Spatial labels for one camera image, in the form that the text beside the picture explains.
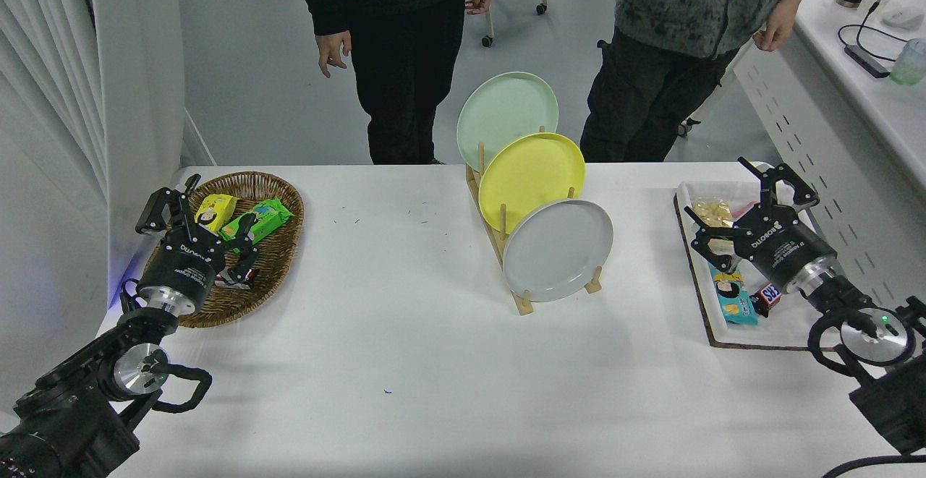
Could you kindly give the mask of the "person's right hand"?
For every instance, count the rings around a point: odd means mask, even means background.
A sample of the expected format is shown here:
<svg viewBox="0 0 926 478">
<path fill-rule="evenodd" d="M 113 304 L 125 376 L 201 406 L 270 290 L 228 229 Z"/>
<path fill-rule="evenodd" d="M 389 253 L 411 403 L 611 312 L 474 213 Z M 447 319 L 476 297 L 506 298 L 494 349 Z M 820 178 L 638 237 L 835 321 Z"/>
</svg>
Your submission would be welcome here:
<svg viewBox="0 0 926 478">
<path fill-rule="evenodd" d="M 325 78 L 331 78 L 332 69 L 347 69 L 345 59 L 352 50 L 350 31 L 316 35 L 315 45 L 318 47 L 318 67 Z"/>
</svg>

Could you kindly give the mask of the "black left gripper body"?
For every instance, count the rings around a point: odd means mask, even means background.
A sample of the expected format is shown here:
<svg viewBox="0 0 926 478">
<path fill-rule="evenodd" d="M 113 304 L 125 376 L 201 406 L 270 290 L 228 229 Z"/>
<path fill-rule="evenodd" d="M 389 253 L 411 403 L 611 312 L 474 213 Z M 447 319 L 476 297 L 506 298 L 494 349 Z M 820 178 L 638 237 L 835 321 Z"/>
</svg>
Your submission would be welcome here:
<svg viewBox="0 0 926 478">
<path fill-rule="evenodd" d="M 141 288 L 163 287 L 205 299 L 222 270 L 221 239 L 208 229 L 172 229 L 143 271 Z"/>
</svg>

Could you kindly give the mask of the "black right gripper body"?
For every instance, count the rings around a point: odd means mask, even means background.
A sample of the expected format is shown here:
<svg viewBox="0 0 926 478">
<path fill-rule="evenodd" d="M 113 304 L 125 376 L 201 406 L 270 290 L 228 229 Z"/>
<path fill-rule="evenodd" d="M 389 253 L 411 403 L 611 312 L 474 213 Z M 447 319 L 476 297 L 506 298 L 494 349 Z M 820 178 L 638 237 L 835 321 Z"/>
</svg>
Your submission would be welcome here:
<svg viewBox="0 0 926 478">
<path fill-rule="evenodd" d="M 791 207 L 753 207 L 734 221 L 734 228 L 748 233 L 733 240 L 737 256 L 775 286 L 788 286 L 807 265 L 824 260 L 831 266 L 836 259 L 836 251 Z"/>
</svg>

